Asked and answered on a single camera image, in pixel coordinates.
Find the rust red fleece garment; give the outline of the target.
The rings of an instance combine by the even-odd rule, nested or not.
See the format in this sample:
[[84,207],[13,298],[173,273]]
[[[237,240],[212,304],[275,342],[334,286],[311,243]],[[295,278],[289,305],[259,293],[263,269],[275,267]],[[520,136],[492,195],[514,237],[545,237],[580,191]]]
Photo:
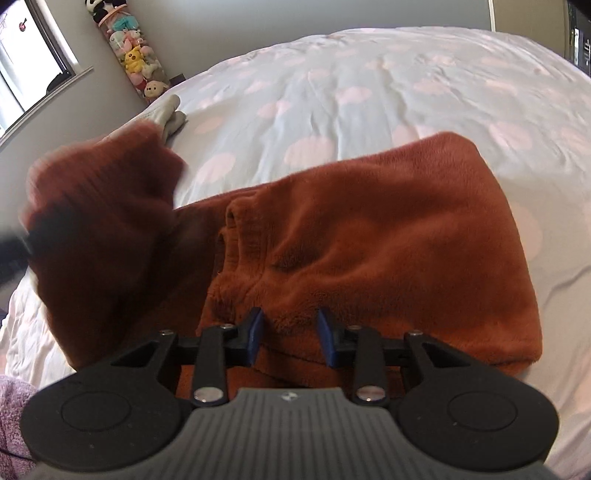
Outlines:
[[25,229],[51,333],[75,369],[164,329],[266,326],[232,389],[346,386],[317,313],[420,330],[515,375],[542,353],[519,232],[476,146],[441,133],[178,208],[184,161],[141,122],[40,160]]

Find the window with dark frame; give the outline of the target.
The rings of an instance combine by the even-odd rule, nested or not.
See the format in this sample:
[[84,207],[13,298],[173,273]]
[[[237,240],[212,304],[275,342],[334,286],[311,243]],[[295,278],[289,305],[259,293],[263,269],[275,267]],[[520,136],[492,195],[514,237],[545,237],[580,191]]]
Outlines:
[[1,141],[92,71],[80,64],[45,1],[3,1]]

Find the plush toy storage column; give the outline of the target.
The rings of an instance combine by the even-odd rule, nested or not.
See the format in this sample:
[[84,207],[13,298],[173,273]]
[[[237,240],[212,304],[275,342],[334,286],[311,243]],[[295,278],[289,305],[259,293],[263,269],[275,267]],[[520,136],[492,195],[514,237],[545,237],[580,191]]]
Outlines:
[[126,74],[136,93],[154,102],[170,82],[126,1],[85,0],[85,8]]

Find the pink knitted fabric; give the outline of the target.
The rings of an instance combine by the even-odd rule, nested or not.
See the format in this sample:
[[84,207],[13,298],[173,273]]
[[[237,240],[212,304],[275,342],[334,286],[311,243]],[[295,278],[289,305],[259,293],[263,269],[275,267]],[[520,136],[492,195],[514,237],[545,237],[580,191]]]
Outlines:
[[35,393],[36,389],[32,385],[1,376],[2,479],[20,479],[35,467],[20,428],[24,407]]

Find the cream room door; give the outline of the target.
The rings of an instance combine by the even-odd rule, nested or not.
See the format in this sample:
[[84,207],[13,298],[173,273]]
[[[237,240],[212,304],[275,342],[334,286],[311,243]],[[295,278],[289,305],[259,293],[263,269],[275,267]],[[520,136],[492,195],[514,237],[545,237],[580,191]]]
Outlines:
[[529,38],[566,58],[570,27],[565,0],[491,0],[491,29]]

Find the pink dotted bed sheet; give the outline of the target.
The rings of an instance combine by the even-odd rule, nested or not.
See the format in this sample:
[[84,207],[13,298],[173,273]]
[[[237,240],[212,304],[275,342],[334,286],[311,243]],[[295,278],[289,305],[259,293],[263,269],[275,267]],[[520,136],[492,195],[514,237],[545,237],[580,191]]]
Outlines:
[[[346,386],[232,389],[238,324],[161,330],[36,393],[25,479],[586,479],[590,475],[590,81],[521,37],[339,32],[218,64],[176,94],[163,144],[181,208],[441,133],[471,141],[516,223],[542,329],[510,375],[420,330],[361,325]],[[263,346],[260,333],[259,353]]]

